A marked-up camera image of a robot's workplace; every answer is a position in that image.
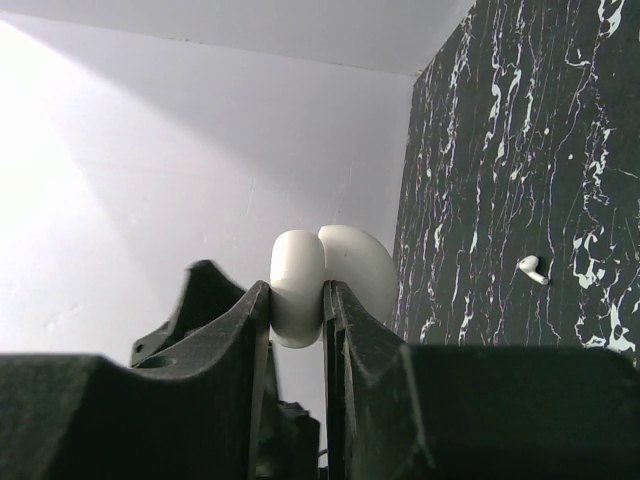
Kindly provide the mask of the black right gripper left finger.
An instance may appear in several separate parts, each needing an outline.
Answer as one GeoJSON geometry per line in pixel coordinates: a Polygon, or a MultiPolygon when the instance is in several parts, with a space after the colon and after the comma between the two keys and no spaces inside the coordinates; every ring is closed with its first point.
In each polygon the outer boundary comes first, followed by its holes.
{"type": "Polygon", "coordinates": [[[1,359],[5,479],[250,479],[269,288],[137,368],[102,356],[1,359]]]}

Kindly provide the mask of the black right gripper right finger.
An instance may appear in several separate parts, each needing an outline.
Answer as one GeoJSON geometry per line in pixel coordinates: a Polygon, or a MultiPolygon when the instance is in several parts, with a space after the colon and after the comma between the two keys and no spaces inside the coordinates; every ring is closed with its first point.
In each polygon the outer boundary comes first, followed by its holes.
{"type": "Polygon", "coordinates": [[[323,290],[326,479],[635,479],[639,373],[605,349],[408,344],[323,290]]]}

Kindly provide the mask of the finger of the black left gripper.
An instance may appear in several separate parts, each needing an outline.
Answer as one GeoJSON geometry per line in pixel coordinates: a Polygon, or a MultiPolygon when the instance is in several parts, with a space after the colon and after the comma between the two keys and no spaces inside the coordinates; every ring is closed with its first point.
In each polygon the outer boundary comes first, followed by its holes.
{"type": "Polygon", "coordinates": [[[147,358],[216,320],[244,293],[214,262],[199,260],[191,264],[173,313],[160,327],[133,343],[129,366],[139,367],[147,358]]]}

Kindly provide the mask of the white wireless earbud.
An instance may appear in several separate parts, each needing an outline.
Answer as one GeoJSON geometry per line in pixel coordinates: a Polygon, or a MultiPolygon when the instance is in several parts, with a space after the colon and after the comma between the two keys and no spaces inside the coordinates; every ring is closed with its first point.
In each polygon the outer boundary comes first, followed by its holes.
{"type": "Polygon", "coordinates": [[[540,285],[548,285],[549,278],[538,272],[539,258],[529,255],[518,262],[518,269],[534,282],[540,285]]]}

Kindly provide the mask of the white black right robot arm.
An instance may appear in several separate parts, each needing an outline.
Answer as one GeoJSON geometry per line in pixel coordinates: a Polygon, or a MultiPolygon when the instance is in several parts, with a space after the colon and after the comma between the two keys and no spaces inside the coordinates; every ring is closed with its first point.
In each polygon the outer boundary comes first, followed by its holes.
{"type": "Polygon", "coordinates": [[[325,290],[328,415],[276,393],[258,283],[125,368],[1,359],[5,479],[635,479],[639,373],[605,349],[402,342],[325,290]]]}

